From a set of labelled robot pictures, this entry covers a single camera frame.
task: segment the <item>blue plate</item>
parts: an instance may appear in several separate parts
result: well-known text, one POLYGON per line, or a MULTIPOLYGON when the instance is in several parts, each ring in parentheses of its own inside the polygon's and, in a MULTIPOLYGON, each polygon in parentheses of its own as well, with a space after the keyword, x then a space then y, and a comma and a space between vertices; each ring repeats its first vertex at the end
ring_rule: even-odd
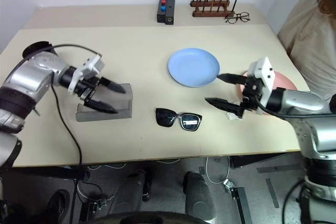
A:
POLYGON ((213 82, 219 74, 219 63, 205 50, 185 48, 170 57, 168 69, 175 81, 194 88, 213 82))

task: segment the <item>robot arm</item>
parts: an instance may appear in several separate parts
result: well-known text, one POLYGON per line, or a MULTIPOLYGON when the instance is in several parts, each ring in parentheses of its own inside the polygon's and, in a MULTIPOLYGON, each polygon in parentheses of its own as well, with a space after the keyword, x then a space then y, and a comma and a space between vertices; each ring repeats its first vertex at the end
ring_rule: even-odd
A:
POLYGON ((243 100, 240 105, 235 105, 219 98, 206 98, 211 105, 240 118, 245 110, 264 111, 293 126, 304 156, 305 186, 309 191, 309 203, 301 205, 301 216, 306 219, 308 216, 308 223, 314 220, 336 222, 336 114, 332 113, 333 102, 328 104, 312 92, 272 90, 274 72, 268 58, 252 63, 247 77, 220 74, 218 78, 244 85, 243 100))
POLYGON ((22 146, 21 141, 12 134, 22 130, 25 118, 35 109, 36 104, 51 85, 65 87, 69 94, 76 94, 84 100, 84 105, 87 107, 100 112, 117 113, 109 104, 92 99, 98 85, 125 93, 118 84, 104 77, 96 77, 104 67, 101 55, 92 56, 82 66, 75 68, 60 59, 53 48, 45 41, 27 47, 23 53, 22 63, 9 74, 0 87, 0 167, 2 169, 12 166, 22 146))

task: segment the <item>eyeglasses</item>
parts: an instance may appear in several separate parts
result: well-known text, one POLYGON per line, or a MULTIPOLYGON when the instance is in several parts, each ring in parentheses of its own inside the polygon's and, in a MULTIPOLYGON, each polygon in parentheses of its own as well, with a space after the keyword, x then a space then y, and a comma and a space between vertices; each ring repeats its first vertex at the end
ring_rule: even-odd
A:
POLYGON ((250 20, 250 15, 247 12, 242 13, 233 13, 232 16, 227 16, 225 23, 229 22, 230 24, 234 24, 240 19, 243 22, 248 22, 250 20))
POLYGON ((176 118, 181 121, 182 129, 186 131, 196 131, 201 123, 202 116, 194 113, 176 114, 175 111, 157 108, 156 109, 156 122, 160 126, 171 127, 176 118))

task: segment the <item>beige shirt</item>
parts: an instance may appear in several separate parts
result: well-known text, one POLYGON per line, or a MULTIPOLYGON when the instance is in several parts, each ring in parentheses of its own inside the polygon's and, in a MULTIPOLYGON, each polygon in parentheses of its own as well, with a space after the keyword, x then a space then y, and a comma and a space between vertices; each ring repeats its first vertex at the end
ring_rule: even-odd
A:
POLYGON ((336 94, 336 19, 317 0, 300 0, 278 34, 310 90, 325 100, 336 94))

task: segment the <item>sunglasses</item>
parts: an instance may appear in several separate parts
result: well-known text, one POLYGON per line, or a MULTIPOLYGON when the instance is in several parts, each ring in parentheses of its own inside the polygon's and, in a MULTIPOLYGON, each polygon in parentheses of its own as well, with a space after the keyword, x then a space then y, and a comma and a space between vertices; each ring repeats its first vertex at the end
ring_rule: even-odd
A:
POLYGON ((157 108, 156 109, 156 122, 163 127, 171 127, 176 118, 181 121, 182 129, 186 131, 196 131, 201 123, 202 116, 194 113, 176 114, 175 111, 157 108))

